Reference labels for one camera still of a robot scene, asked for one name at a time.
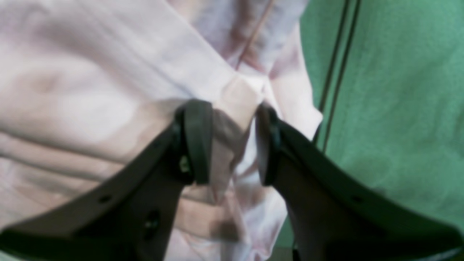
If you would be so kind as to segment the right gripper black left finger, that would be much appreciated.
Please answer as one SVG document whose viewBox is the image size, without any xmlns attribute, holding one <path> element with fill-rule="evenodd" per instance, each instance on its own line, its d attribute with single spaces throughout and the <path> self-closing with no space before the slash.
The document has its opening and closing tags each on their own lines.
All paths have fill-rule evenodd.
<svg viewBox="0 0 464 261">
<path fill-rule="evenodd" d="M 1 250 L 29 261 L 162 261 L 182 190 L 209 183 L 212 118 L 211 103 L 186 102 L 114 177 L 6 227 Z"/>
</svg>

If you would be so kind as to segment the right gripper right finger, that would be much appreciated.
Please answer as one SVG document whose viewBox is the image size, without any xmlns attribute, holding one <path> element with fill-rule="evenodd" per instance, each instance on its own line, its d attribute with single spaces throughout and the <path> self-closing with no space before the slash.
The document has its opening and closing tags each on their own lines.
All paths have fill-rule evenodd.
<svg viewBox="0 0 464 261">
<path fill-rule="evenodd" d="M 299 261 L 452 261 L 454 226 L 407 210 L 340 170 L 269 105 L 256 110 L 262 185 L 284 199 Z"/>
</svg>

